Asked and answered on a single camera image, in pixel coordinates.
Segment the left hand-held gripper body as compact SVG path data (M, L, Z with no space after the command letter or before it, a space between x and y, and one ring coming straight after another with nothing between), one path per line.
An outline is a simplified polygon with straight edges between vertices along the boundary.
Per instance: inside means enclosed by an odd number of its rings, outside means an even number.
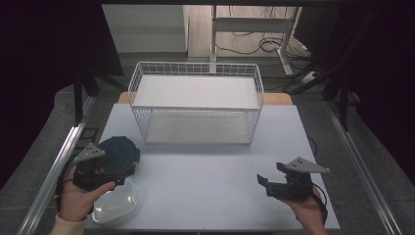
M90 143L75 158L76 169L73 184L85 191L93 191L100 186L115 181L115 176L105 170L105 166L115 159L107 156L104 150Z

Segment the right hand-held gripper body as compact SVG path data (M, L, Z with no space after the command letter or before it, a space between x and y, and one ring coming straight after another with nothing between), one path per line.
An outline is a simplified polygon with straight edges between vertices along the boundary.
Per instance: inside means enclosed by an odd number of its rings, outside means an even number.
M303 158L296 158L284 164L288 169L285 173L286 182L270 182L265 188L268 197L279 200L304 201L313 195L313 182L311 173L329 173L330 169L319 164L312 163Z

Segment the square clear plastic container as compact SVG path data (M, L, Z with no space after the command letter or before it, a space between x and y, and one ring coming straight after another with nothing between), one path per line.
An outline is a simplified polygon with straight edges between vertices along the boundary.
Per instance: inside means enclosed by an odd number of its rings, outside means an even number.
M95 203L91 219L95 224L111 227L121 224L138 214L138 194L130 177L113 191L102 195Z

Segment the round dark blue lidded container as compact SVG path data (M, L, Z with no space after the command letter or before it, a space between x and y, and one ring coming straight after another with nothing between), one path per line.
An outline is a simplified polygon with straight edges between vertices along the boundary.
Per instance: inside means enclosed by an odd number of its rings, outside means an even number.
M105 152L102 157L103 170L106 173L130 176L140 162L140 150L126 136L114 136L98 145Z

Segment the white wire shelf rack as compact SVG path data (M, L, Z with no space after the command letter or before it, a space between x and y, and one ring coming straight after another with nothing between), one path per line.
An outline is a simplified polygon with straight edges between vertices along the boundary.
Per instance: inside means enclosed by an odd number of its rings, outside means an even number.
M264 89L256 64L140 62L128 102L148 144L249 145Z

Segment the person's right hand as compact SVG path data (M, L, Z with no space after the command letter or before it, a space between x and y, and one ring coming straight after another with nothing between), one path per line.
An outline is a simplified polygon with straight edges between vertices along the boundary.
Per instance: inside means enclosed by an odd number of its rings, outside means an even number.
M302 202L283 200L283 203L287 204L294 212L305 235L328 235L319 205L312 198Z

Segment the person's left hand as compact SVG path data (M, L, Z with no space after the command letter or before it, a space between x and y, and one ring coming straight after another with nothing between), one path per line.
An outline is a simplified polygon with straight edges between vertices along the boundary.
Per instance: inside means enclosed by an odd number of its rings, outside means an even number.
M66 174L59 217L69 222L80 222L86 218L93 204L102 195L115 188L115 183L108 182L93 191L84 191L72 183L74 172L75 167Z

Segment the wooden table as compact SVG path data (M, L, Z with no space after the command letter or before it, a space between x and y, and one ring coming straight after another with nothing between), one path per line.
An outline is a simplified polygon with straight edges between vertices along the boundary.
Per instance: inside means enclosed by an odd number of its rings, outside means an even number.
M128 103L128 93L123 92L120 94L118 101L119 104L127 104ZM286 93L265 93L263 104L265 106L281 106L281 105L288 105L291 106L293 104L292 98L290 95Z

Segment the black metal stand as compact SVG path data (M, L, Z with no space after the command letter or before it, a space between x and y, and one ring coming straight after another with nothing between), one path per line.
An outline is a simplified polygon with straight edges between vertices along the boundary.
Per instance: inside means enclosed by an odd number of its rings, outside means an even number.
M346 115L348 107L349 79L343 71L333 71L328 75L329 81L322 92L325 100L333 100L337 94L340 94L339 103L339 122L344 131L348 131Z
M83 118L82 89L91 97L96 97L100 90L95 80L94 73L90 70L78 70L74 74L73 94L74 94L74 125L78 126Z

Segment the white power strip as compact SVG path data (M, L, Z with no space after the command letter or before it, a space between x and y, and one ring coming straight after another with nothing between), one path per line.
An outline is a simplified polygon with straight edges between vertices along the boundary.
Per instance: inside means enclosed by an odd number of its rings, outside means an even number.
M306 84L308 82L310 82L311 80L313 80L315 77L318 76L318 73L315 71L311 71L309 74L307 74L300 82L302 84Z

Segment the white cabinet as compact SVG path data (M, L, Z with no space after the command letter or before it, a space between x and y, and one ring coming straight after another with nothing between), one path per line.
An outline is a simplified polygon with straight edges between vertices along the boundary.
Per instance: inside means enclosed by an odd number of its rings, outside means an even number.
M183 5L102 5L119 53L185 53L187 8Z

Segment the black floor bracket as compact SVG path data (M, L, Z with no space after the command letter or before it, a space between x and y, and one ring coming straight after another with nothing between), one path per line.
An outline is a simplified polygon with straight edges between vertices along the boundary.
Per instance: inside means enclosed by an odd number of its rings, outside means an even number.
M80 137L78 138L76 145L75 145L75 151L81 151L83 150L87 145L94 143L97 138L98 134L98 127L87 127L84 128L81 132Z

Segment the aluminium rail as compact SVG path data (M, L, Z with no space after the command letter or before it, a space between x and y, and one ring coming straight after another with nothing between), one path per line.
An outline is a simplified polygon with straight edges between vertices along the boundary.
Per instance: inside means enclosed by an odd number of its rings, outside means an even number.
M329 113L332 123L337 129L340 138L346 146L348 155L354 164L355 170L386 232L388 235L403 235L390 205L381 193L367 165L363 161L362 156L357 149L352 137L350 136L349 132L342 126L339 120L340 114L337 111L336 107L331 102L327 101L324 101L323 104Z
M33 235L46 208L55 195L55 188L58 177L60 176L67 160L71 156L76 142L78 141L86 121L90 117L91 110L95 104L96 98L88 96L82 105L82 117L78 125L74 125L70 130L67 138L55 158L45 180L43 181L33 203L31 204L25 218L17 232L17 235Z

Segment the white metal desk frame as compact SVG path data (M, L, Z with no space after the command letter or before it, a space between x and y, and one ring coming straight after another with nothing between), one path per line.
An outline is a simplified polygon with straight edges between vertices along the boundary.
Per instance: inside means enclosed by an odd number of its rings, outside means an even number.
M278 58L281 62L282 68L286 76L293 76L293 70L290 66L287 47L291 38L299 7L294 10L287 18L238 18L217 16L217 7L211 6L211 43L209 48L209 61L216 62L216 34L218 32L241 32L241 33L280 33L282 35L282 42L277 47Z

